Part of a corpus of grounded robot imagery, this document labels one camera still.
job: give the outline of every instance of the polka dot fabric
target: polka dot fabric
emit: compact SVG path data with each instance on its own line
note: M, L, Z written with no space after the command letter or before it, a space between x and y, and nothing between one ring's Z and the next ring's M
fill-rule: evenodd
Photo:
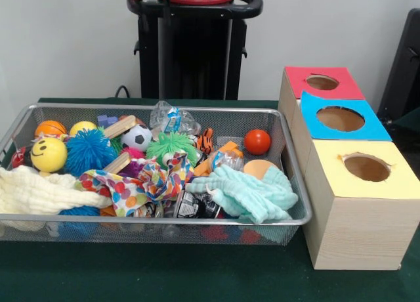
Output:
M147 202L176 200L194 174L186 154L175 154L164 170L156 159L145 160L137 179L90 170L80 176L76 188L111 197L118 217L126 217Z

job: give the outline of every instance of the red paper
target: red paper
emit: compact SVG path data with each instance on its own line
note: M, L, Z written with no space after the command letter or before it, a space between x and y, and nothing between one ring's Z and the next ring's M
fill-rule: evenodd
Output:
M353 80L347 68L300 68L285 67L287 77L292 86L293 93L297 99L301 98L302 91L306 91L317 97L345 100L364 100L361 90ZM319 90L311 87L306 79L310 76L327 76L338 81L339 84L334 90Z

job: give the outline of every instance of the red box top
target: red box top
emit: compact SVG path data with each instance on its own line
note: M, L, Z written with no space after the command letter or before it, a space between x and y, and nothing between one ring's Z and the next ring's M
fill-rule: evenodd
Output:
M302 91L328 99L365 99L347 68L285 67L285 71L297 99Z

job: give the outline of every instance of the round hole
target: round hole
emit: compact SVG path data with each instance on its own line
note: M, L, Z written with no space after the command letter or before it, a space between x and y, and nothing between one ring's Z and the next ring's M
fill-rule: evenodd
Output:
M388 178L388 165L381 159L367 154L353 154L344 161L347 170L364 181L381 182Z
M325 126L340 131L355 131L362 128L365 119L350 108L330 106L318 110L316 117Z
M306 82L314 89L325 91L334 90L339 86L337 80L322 74L312 74L307 77Z

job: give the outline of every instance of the green table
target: green table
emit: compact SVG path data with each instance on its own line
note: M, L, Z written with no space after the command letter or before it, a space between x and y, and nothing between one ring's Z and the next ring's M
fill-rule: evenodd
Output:
M144 99L43 102L155 104ZM276 102L170 100L277 108ZM313 270L299 229L285 248L0 243L0 301L420 301L420 233L402 269Z

